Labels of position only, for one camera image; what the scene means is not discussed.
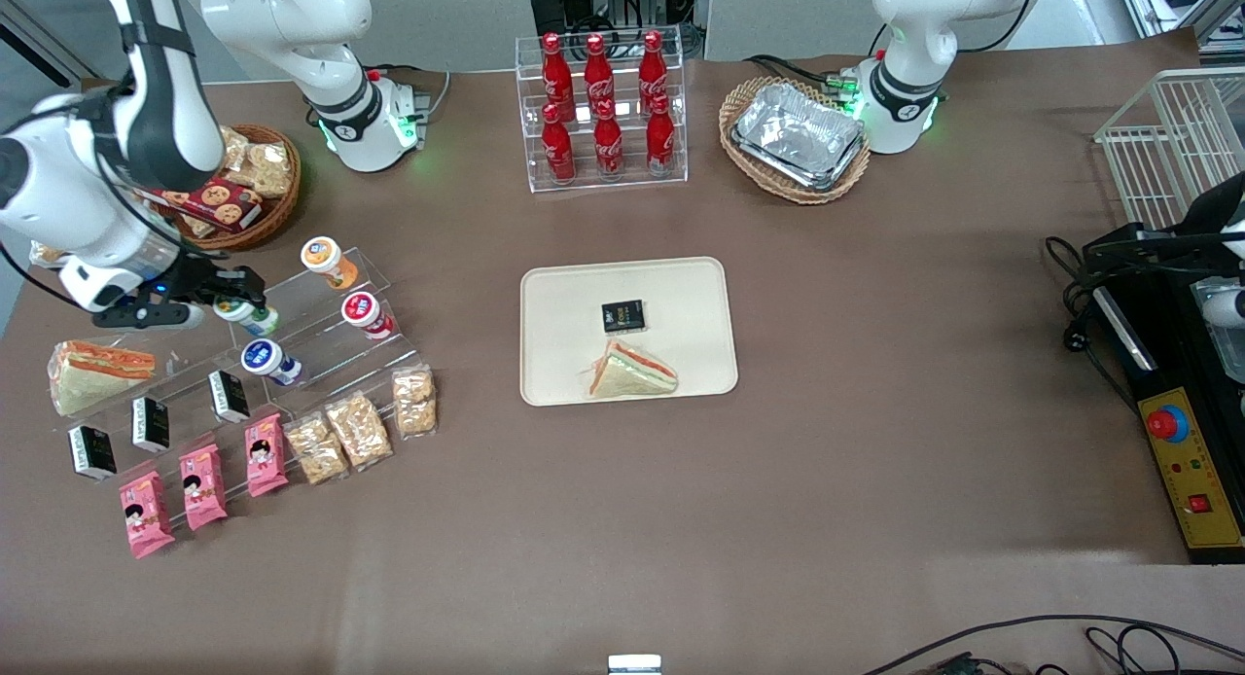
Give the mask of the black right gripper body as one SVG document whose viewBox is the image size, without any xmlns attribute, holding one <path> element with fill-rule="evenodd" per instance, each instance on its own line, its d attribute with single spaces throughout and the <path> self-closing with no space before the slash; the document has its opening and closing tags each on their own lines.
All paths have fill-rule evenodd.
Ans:
<svg viewBox="0 0 1245 675">
<path fill-rule="evenodd" d="M 159 294 L 168 300 L 213 305 L 217 298 L 232 299 L 232 284 L 237 279 L 261 279 L 251 267 L 222 267 L 222 264 L 174 264 L 162 273 Z M 266 301 L 250 301 L 266 305 Z"/>
</svg>

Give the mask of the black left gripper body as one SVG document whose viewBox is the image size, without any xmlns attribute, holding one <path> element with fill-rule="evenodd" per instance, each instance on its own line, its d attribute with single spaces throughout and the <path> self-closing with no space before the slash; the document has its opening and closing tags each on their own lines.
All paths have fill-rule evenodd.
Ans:
<svg viewBox="0 0 1245 675">
<path fill-rule="evenodd" d="M 1142 267 L 1180 273 L 1236 273 L 1236 232 L 1175 233 L 1125 224 L 1084 245 L 1084 267 Z"/>
</svg>

